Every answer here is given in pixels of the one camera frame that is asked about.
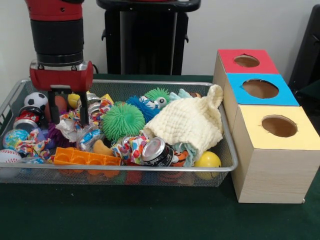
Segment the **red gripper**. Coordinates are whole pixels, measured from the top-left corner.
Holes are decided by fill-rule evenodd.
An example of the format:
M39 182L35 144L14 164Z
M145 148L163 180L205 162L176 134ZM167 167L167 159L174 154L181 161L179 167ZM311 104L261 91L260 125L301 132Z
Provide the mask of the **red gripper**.
M80 122L89 124L87 92L93 83L94 67L91 61L83 61L78 65L45 66L33 60L30 63L29 75L33 86L40 91L48 92L48 105L51 121L60 123L59 108L56 105L56 94L53 90L71 90L80 92Z

